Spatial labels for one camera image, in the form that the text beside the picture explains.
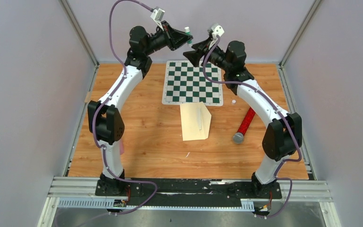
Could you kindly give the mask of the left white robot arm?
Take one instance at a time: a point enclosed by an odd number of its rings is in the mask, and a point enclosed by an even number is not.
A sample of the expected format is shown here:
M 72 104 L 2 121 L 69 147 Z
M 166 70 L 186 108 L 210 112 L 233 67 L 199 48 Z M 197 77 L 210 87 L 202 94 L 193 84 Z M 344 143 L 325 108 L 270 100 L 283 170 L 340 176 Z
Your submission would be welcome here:
M 134 88 L 147 75 L 152 65 L 150 55 L 164 47 L 175 51 L 193 39 L 187 29 L 177 30 L 166 21 L 160 22 L 153 34 L 136 26 L 129 36 L 130 48 L 121 74 L 107 93 L 87 105 L 89 130 L 101 151 L 104 165 L 97 181 L 97 196 L 122 195 L 129 183 L 121 163 L 121 139 L 125 131 L 121 110 Z

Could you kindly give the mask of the green white glue stick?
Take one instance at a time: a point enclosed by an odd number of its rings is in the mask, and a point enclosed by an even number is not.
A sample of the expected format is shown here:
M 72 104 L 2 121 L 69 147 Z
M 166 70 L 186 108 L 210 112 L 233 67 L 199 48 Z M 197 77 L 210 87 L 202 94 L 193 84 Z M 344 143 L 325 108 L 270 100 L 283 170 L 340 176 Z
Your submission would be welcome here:
M 190 32 L 190 27 L 189 26 L 186 26 L 185 28 L 184 28 L 184 31 L 185 31 L 185 34 L 188 36 L 188 41 L 187 41 L 187 45 L 189 46 L 189 47 L 192 47 L 192 40 L 193 40 L 193 35 L 191 34 L 191 32 Z

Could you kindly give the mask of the cream envelope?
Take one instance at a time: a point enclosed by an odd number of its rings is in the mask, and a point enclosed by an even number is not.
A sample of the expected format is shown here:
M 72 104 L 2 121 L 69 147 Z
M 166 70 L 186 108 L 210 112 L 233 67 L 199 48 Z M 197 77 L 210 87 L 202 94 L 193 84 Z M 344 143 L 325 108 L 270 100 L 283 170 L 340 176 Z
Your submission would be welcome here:
M 197 127 L 197 107 L 201 107 L 202 130 Z M 203 102 L 180 104 L 181 128 L 183 141 L 206 140 L 209 137 L 211 113 Z

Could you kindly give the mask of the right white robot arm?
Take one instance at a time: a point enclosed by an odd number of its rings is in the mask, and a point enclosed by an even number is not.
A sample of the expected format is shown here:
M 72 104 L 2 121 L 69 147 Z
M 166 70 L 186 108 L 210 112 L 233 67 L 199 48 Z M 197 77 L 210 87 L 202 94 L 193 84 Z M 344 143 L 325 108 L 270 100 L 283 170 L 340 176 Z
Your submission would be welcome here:
M 222 69 L 221 81 L 236 96 L 244 100 L 260 117 L 266 131 L 262 141 L 264 158 L 252 174 L 251 191 L 256 197 L 264 197 L 277 182 L 277 174 L 285 162 L 292 162 L 291 155 L 298 153 L 301 161 L 302 118 L 298 113 L 289 113 L 276 104 L 260 87 L 245 66 L 245 44 L 231 41 L 225 51 L 217 44 L 210 45 L 207 39 L 192 46 L 183 56 L 194 67 L 205 67 L 207 62 Z

